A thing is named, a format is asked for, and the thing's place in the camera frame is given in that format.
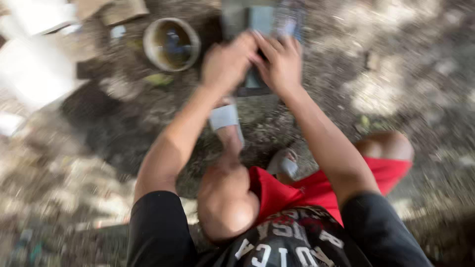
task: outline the person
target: person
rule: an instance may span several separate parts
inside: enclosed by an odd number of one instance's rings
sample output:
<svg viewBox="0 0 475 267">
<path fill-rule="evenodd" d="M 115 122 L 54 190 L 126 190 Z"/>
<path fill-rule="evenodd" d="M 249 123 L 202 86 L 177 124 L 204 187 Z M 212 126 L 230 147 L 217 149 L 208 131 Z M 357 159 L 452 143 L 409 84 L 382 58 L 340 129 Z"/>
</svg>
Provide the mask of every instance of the person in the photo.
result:
<svg viewBox="0 0 475 267">
<path fill-rule="evenodd" d="M 411 166 L 409 141 L 381 132 L 353 145 L 302 87 L 301 53 L 292 37 L 245 32 L 206 55 L 200 85 L 142 163 L 128 266 L 431 266 L 383 197 Z M 252 64 L 297 119 L 317 173 L 293 182 L 291 150 L 272 160 L 277 178 L 240 163 L 244 139 L 227 95 Z M 202 178 L 198 217 L 218 247 L 198 255 L 175 182 L 208 118 L 223 152 Z"/>
</svg>

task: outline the black t-shirt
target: black t-shirt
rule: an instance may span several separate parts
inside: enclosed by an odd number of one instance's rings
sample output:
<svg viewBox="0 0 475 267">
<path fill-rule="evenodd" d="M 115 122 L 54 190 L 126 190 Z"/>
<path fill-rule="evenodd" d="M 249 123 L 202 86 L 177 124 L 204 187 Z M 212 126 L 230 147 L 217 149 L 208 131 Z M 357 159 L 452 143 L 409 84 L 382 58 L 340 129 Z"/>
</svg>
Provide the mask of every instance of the black t-shirt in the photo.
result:
<svg viewBox="0 0 475 267">
<path fill-rule="evenodd" d="M 322 207 L 269 216 L 228 246 L 198 255 L 177 195 L 156 191 L 132 208 L 127 266 L 432 266 L 389 202 L 346 202 L 343 228 Z"/>
</svg>

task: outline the t-shirt sleeve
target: t-shirt sleeve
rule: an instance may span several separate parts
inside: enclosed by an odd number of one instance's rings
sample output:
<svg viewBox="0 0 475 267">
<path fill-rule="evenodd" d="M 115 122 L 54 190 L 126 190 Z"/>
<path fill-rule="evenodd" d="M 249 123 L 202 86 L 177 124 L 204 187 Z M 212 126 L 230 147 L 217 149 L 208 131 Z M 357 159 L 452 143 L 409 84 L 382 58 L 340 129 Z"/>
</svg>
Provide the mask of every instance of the t-shirt sleeve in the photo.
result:
<svg viewBox="0 0 475 267">
<path fill-rule="evenodd" d="M 180 198 L 168 191 L 141 197 L 131 212 L 127 266 L 193 266 L 196 258 Z"/>
<path fill-rule="evenodd" d="M 346 231 L 374 266 L 432 266 L 383 196 L 365 193 L 341 211 Z"/>
</svg>

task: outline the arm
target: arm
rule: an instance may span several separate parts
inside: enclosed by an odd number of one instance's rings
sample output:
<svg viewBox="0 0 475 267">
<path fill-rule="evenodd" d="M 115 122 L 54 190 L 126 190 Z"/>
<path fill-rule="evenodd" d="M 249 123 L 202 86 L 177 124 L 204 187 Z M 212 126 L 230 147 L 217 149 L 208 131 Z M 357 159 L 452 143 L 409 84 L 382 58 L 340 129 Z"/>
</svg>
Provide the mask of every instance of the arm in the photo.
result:
<svg viewBox="0 0 475 267">
<path fill-rule="evenodd" d="M 143 160 L 135 186 L 135 201 L 153 191 L 176 194 L 178 174 L 190 159 L 212 108 L 244 78 L 249 59 L 255 52 L 254 38 L 245 32 L 229 46 L 216 45 L 207 54 L 201 85 Z"/>
<path fill-rule="evenodd" d="M 312 154 L 332 184 L 339 205 L 362 191 L 379 192 L 363 157 L 301 86 L 301 48 L 286 37 L 282 43 L 254 33 L 269 60 L 253 57 L 264 81 L 296 117 Z"/>
</svg>

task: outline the hand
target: hand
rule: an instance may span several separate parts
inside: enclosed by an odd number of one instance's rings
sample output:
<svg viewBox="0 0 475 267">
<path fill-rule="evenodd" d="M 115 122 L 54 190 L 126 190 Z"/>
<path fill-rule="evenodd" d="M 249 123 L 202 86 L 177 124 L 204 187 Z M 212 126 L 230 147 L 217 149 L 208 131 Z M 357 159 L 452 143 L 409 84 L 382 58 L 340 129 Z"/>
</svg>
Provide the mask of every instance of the hand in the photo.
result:
<svg viewBox="0 0 475 267">
<path fill-rule="evenodd" d="M 269 63 L 262 57 L 252 57 L 263 81 L 281 98 L 301 88 L 302 75 L 300 43 L 293 37 L 283 37 L 282 44 L 275 39 L 264 39 L 259 32 L 253 32 L 257 45 Z"/>
<path fill-rule="evenodd" d="M 226 95 L 244 79 L 256 50 L 256 41 L 249 32 L 241 33 L 227 46 L 215 45 L 205 56 L 202 86 Z"/>
</svg>

